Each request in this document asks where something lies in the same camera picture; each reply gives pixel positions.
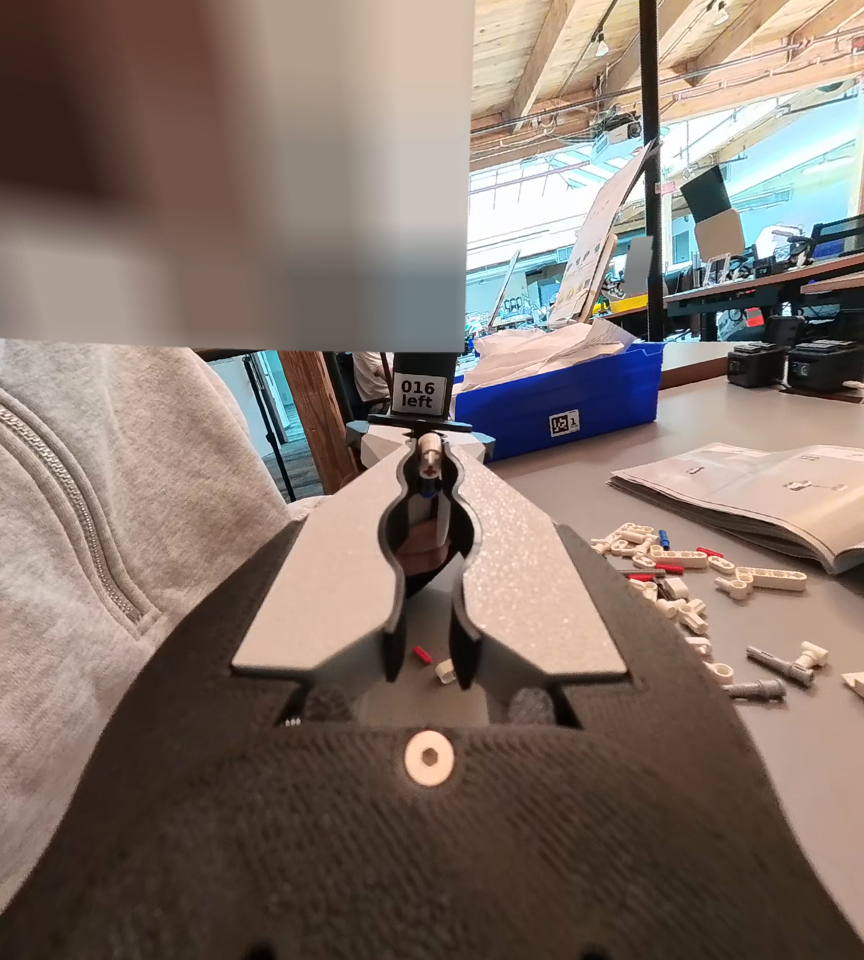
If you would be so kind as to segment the black floor lamp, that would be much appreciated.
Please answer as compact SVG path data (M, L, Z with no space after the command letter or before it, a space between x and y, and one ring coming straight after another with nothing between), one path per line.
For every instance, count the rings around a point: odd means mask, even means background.
M664 280L662 272L661 109L659 102L659 30L656 1L640 1L639 52L641 74L641 119L646 158L644 186L645 233L653 241L652 259L646 284L646 340L660 342L665 333Z

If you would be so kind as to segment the crumpled white paper bags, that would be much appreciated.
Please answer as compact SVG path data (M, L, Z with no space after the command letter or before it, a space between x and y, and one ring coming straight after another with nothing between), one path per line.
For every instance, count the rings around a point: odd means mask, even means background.
M554 373L623 353L637 338L610 320L576 322L557 330L500 331L476 341L479 360L462 377L460 392Z

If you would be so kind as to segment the wooden post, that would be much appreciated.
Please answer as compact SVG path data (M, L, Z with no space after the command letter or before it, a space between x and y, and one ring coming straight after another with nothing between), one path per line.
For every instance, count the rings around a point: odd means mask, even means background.
M323 492L334 495L358 476L359 468L346 444L346 422L326 359L316 351L277 353Z

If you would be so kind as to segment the person's grey hoodie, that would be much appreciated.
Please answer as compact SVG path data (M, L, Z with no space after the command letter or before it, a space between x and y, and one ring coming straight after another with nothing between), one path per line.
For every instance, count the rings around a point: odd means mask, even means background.
M151 656L321 502L191 349L0 339L0 914Z

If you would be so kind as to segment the open instruction booklet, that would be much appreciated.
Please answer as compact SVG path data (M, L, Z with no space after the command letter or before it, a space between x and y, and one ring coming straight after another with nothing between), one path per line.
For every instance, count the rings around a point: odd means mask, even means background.
M612 486L826 573L864 564L864 449L710 443L614 471Z

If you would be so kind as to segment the blue plastic bin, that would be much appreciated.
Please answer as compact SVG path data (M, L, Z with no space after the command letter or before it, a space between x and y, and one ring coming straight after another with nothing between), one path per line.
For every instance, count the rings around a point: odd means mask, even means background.
M455 418L494 439L495 461L654 422L665 344L623 352L509 383L462 391Z

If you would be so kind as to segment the person's left hand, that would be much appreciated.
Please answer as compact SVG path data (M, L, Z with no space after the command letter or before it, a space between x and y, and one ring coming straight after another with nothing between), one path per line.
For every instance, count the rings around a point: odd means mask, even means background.
M439 531L437 521L426 519L409 528L402 544L395 550L395 558L406 577L435 575L450 558L448 535Z

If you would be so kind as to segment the long wooden desk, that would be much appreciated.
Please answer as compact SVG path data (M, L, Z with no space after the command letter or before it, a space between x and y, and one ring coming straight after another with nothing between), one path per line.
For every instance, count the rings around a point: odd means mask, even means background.
M803 296L818 296L844 289L845 278L864 273L864 250L825 258L808 266L754 279L740 279L665 298L668 319L700 316L701 339L716 340L718 314L758 308L768 317L773 307L797 303Z

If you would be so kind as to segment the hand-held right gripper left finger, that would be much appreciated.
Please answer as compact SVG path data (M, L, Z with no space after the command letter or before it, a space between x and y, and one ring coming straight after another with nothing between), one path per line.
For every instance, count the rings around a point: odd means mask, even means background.
M239 675L303 685L395 681L405 660L416 444L370 467L306 517L234 654Z

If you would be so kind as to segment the pile of lego pieces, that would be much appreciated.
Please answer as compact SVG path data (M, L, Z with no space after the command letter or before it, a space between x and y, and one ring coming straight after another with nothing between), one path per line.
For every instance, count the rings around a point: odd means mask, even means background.
M605 536L592 538L589 544L595 553L612 563L638 596L678 630L721 689L758 679L739 681L732 666L714 658L710 606L690 586L687 575L708 573L714 591L735 604L746 603L757 592L803 594L810 584L809 576L796 569L736 564L706 547L672 549L666 532L648 525L625 523ZM768 678L760 680L778 679L784 684L789 681L794 687L807 690L751 661L747 655L746 658L769 673Z

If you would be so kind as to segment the upright instruction sheet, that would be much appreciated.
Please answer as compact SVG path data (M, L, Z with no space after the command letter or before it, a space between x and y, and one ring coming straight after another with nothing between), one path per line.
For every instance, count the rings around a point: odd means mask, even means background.
M549 331L582 323L591 316L618 237L614 224L639 180L646 159L640 148L596 194L566 263L558 294L546 318Z

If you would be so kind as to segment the black tripod stand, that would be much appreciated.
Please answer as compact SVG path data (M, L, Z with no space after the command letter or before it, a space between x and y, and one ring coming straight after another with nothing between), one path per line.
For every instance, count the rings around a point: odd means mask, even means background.
M291 476L286 468L286 464L282 457L282 450L279 443L279 434L277 433L276 427L273 424L271 417L271 411L267 404L267 395L264 387L261 385L258 375L258 367L256 363L256 354L253 352L247 352L242 357L243 366L246 372L246 378L248 380L250 389L254 395L259 415L262 421L262 424L265 428L266 441L269 445L273 458L278 467L279 474L281 476L282 482L285 487L287 498L291 503L297 501L296 493L294 486L291 481Z

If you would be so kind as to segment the white lego pin assembly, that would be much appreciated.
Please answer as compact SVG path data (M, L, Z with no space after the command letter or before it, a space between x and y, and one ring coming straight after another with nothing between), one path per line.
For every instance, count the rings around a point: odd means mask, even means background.
M416 441L415 493L422 503L430 503L443 489L445 437L429 431Z

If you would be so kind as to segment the black battery charger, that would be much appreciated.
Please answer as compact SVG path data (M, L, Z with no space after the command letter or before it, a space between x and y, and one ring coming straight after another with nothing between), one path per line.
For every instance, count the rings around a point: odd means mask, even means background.
M812 393L834 393L847 381L864 381L864 308L841 309L787 353L785 385Z
M802 315L772 316L751 340L736 341L726 356L726 380L745 389L772 387L786 376L786 360L808 325Z

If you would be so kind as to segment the grey axle with white connector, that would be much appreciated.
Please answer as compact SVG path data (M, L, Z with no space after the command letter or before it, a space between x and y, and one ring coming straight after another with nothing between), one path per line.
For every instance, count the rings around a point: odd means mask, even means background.
M752 662L808 690L814 684L815 672L829 662L830 652L817 644L802 641L799 643L798 655L792 659L753 645L746 647L746 656Z

